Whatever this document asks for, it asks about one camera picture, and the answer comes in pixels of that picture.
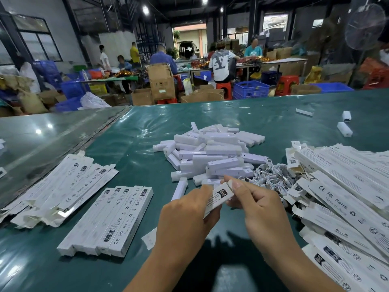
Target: hand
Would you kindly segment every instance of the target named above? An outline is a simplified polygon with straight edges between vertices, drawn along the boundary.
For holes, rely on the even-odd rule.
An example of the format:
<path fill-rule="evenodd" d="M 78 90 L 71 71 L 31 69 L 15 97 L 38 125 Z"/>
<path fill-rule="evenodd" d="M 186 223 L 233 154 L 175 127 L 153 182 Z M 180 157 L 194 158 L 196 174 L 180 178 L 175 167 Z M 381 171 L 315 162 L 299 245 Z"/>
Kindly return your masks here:
<path fill-rule="evenodd" d="M 224 176 L 224 181 L 231 179 L 235 196 L 226 204 L 244 210 L 247 232 L 266 260 L 282 256 L 285 252 L 301 251 L 278 194 L 252 183 Z"/>
<path fill-rule="evenodd" d="M 212 190 L 211 186 L 203 185 L 163 206 L 153 256 L 185 270 L 220 218 L 221 206 L 204 218 Z"/>

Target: yellow shirt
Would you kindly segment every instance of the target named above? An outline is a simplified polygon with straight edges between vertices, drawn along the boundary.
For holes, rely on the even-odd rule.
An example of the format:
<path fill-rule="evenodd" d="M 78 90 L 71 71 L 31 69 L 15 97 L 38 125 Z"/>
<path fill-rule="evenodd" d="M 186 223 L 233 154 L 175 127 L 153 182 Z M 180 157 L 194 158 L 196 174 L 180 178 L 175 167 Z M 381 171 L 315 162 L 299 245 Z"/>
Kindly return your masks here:
<path fill-rule="evenodd" d="M 135 46 L 131 47 L 131 49 L 129 50 L 129 54 L 131 55 L 133 62 L 140 62 L 140 57 L 137 56 L 137 54 L 139 54 L 139 51 Z"/>

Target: man in purple shirt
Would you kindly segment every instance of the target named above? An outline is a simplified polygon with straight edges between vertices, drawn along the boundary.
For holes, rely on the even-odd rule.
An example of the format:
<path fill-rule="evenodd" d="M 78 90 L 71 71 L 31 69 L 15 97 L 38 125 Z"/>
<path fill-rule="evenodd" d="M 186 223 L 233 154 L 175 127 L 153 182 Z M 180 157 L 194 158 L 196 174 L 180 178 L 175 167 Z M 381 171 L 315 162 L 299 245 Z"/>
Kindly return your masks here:
<path fill-rule="evenodd" d="M 177 65 L 174 59 L 170 55 L 166 54 L 166 49 L 163 45 L 159 45 L 158 52 L 151 56 L 150 64 L 154 63 L 168 63 L 170 65 L 173 75 L 177 74 Z"/>

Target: fingernail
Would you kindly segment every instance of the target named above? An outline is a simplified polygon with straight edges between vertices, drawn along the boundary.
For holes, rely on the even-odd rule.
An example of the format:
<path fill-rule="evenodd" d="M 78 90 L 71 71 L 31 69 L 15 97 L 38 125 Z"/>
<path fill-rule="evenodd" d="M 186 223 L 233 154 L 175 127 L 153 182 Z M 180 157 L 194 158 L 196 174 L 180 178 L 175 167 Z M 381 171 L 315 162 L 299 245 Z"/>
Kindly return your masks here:
<path fill-rule="evenodd" d="M 241 185 L 242 184 L 240 182 L 236 181 L 236 180 L 232 181 L 232 187 L 233 187 L 234 190 L 239 188 Z"/>

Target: red plastic stool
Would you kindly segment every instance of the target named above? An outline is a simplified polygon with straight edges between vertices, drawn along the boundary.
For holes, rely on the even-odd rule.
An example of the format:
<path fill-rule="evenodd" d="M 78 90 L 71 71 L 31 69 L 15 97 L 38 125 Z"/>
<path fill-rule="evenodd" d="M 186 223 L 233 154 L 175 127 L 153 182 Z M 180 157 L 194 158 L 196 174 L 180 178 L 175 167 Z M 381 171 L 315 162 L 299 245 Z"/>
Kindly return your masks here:
<path fill-rule="evenodd" d="M 180 75 L 173 75 L 173 78 L 177 79 L 178 91 L 180 91 L 180 92 L 184 91 L 184 84 L 181 81 L 181 76 Z"/>
<path fill-rule="evenodd" d="M 157 104 L 178 103 L 177 98 L 157 100 Z"/>
<path fill-rule="evenodd" d="M 224 90 L 224 100 L 232 100 L 231 83 L 216 83 L 216 89 Z"/>
<path fill-rule="evenodd" d="M 275 89 L 275 95 L 284 96 L 291 94 L 291 87 L 298 85 L 298 76 L 281 76 L 278 81 L 277 88 Z"/>
<path fill-rule="evenodd" d="M 389 88 L 389 68 L 373 70 L 362 89 L 376 88 Z"/>

